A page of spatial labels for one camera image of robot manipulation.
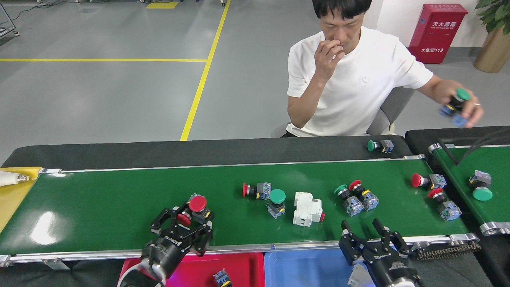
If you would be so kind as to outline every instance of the blue bin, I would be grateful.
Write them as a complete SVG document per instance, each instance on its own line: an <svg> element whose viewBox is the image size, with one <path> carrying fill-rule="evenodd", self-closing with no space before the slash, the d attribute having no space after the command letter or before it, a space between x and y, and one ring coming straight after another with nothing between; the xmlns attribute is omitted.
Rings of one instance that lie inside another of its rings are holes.
<svg viewBox="0 0 510 287"><path fill-rule="evenodd" d="M348 286L352 266L340 248L267 252L266 287Z"/></svg>

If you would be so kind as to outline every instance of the white wall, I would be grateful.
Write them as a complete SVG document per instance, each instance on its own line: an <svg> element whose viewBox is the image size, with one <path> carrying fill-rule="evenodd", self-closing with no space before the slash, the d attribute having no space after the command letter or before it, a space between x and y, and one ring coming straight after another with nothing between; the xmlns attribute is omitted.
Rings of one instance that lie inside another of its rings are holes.
<svg viewBox="0 0 510 287"><path fill-rule="evenodd" d="M409 46L425 3L461 4L469 14L464 17L451 46L481 47L483 45L487 32L479 20L480 16L476 16L484 9L474 10L478 0L372 0L364 25L395 35L404 45Z"/></svg>

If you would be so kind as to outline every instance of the yellow floor line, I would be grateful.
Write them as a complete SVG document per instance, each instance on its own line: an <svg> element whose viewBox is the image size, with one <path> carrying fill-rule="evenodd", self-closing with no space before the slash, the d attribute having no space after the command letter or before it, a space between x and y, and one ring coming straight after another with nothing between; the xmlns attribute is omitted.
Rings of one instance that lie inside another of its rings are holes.
<svg viewBox="0 0 510 287"><path fill-rule="evenodd" d="M151 3L145 7L146 9L173 9L177 6L178 2L159 2Z"/></svg>
<svg viewBox="0 0 510 287"><path fill-rule="evenodd" d="M0 59L0 62L207 62L207 59Z"/></svg>
<svg viewBox="0 0 510 287"><path fill-rule="evenodd" d="M221 16L220 25L218 26L218 30L216 30L216 35L214 36L213 45L211 47L211 51L209 52L209 57L207 58L206 66L203 69L202 77L200 78L200 83L198 84L198 88L195 93L195 98L193 99L193 104L191 105L190 112L188 114L188 119L184 124L184 130L181 135L181 140L188 140L188 136L190 134L191 125L193 124L193 120L195 119L196 110L198 108L198 103L200 103L200 98L202 97L203 87L206 84L207 75L209 74L209 69L211 68L211 62L213 61L214 53L216 52L216 46L218 45L218 40L220 38L221 30L223 29L223 24L225 23L226 14L228 12L228 8L230 6L231 0L228 0L225 6L225 10L223 10L223 15Z"/></svg>

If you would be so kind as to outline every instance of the plant pot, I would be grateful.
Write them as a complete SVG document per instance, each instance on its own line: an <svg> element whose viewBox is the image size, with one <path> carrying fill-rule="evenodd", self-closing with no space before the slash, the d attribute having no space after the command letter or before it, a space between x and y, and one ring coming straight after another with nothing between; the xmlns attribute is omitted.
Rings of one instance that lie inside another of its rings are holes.
<svg viewBox="0 0 510 287"><path fill-rule="evenodd" d="M503 27L492 31L474 62L475 68L486 73L501 71L510 58L510 33L503 35Z"/></svg>

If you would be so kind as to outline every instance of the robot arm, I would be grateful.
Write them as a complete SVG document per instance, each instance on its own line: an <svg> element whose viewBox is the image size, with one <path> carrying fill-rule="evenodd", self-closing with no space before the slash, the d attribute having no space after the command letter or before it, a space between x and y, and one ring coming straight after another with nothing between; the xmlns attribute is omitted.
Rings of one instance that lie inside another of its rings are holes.
<svg viewBox="0 0 510 287"><path fill-rule="evenodd" d="M402 236L398 232L391 232L377 218L372 224L381 235L380 241L364 240L352 233L347 221L342 222L343 234L338 246L347 262L353 265L355 261L363 260L377 287L424 287L420 276L401 258L411 253Z"/></svg>
<svg viewBox="0 0 510 287"><path fill-rule="evenodd" d="M117 287L162 287L184 256L193 251L202 257L213 238L214 213L206 199L197 194L172 210L165 208L150 225L158 235L142 249L141 262L129 268ZM168 228L161 229L170 219Z"/></svg>

